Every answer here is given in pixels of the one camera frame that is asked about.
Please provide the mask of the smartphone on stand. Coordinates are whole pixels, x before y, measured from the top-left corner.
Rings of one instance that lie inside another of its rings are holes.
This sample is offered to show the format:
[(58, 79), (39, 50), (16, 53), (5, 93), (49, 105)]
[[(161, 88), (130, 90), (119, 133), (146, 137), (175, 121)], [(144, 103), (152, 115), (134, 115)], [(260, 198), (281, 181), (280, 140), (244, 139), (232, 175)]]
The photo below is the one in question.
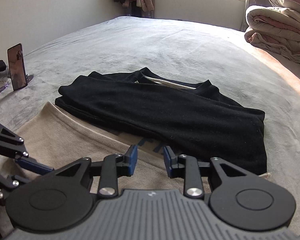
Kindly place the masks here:
[(21, 43), (7, 50), (8, 67), (13, 90), (20, 90), (27, 86), (27, 75), (23, 56), (23, 46)]

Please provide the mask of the folded beige pink quilt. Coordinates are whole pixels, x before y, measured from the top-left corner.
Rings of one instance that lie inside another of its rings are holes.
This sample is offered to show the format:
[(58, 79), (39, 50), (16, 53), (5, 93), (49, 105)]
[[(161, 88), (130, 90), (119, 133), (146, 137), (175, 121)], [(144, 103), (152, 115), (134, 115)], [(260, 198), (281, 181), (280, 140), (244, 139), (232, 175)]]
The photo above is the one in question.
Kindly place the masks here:
[(282, 7), (252, 5), (246, 10), (245, 40), (300, 64), (300, 13)]

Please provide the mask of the beige and black sweatshirt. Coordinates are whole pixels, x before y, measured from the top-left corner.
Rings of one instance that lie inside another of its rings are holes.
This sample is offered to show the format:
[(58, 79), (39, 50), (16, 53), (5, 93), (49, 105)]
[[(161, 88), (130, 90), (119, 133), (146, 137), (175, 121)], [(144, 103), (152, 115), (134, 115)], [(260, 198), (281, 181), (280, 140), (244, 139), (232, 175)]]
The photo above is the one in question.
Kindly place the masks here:
[(125, 187), (179, 186), (164, 175), (162, 153), (200, 161), (222, 158), (256, 175), (267, 172), (264, 116), (224, 96), (210, 81), (168, 80), (143, 68), (79, 76), (18, 129), (30, 155), (60, 168), (87, 156), (101, 160), (145, 140), (139, 166)]

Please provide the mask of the grey fleece bed blanket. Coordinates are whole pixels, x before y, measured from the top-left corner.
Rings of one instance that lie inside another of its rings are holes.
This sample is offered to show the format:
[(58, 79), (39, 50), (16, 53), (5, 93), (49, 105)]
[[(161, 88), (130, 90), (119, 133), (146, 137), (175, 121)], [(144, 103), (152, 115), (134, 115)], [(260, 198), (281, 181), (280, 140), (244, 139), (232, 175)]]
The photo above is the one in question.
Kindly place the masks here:
[(300, 234), (300, 64), (253, 47), (240, 31), (118, 17), (43, 45), (25, 57), (25, 66), (34, 79), (0, 94), (0, 123), (25, 137), (31, 157), (53, 167), (126, 149), (126, 136), (102, 132), (53, 105), (60, 86), (92, 71), (146, 67), (171, 80), (209, 80), (244, 107), (263, 110), (268, 179), (295, 197), (290, 229)]

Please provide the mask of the black phone stand base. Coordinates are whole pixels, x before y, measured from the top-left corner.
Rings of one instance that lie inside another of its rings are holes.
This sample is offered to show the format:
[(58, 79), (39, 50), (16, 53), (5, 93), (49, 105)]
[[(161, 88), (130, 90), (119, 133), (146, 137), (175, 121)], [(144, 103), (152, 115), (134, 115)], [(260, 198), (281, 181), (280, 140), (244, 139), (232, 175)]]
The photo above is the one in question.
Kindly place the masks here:
[(34, 75), (26, 75), (26, 82), (29, 83), (32, 81), (32, 79), (34, 78)]

